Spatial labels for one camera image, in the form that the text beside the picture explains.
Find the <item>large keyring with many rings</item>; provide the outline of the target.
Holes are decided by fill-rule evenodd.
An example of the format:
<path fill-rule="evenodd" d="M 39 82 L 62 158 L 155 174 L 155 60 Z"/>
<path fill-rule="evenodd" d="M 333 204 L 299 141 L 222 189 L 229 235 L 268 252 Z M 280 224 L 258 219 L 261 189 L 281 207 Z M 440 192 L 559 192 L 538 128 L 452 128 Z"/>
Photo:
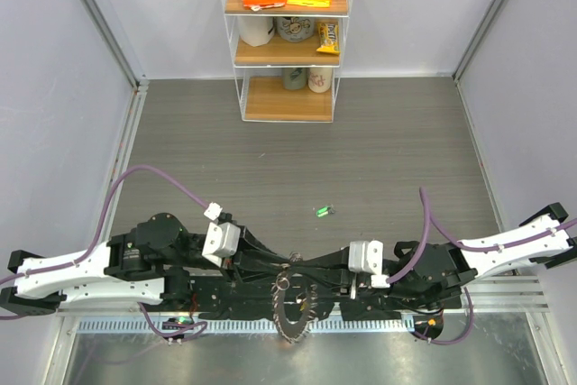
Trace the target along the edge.
<path fill-rule="evenodd" d="M 291 268 L 302 261 L 301 255 L 293 252 L 288 263 L 281 266 L 271 289 L 272 321 L 279 336 L 289 344 L 306 337 L 310 323 L 316 318 L 316 284 Z"/>

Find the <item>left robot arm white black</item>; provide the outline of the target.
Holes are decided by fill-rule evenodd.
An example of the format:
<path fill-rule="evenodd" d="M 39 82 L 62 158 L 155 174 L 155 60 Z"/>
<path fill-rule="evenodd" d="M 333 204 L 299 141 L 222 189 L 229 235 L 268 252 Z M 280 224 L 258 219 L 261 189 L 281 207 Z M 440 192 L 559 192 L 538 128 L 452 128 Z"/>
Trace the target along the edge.
<path fill-rule="evenodd" d="M 150 312 L 268 318 L 271 292 L 285 285 L 279 275 L 290 263 L 229 215 L 198 234 L 161 213 L 83 252 L 52 258 L 12 252 L 1 308 L 26 317 L 134 304 Z"/>

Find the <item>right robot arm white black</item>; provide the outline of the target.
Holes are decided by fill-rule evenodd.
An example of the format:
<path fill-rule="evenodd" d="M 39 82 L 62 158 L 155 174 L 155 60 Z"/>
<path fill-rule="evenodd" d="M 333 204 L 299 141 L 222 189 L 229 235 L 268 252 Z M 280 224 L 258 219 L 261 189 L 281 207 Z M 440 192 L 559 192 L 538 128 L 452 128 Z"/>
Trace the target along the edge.
<path fill-rule="evenodd" d="M 559 203 L 513 230 L 476 239 L 451 236 L 428 206 L 424 217 L 420 240 L 396 243 L 392 260 L 384 258 L 380 241 L 353 241 L 325 256 L 292 258 L 290 269 L 352 302 L 382 298 L 389 308 L 436 310 L 476 280 L 535 264 L 553 268 L 576 258 L 576 240 L 568 233 L 576 222 Z"/>

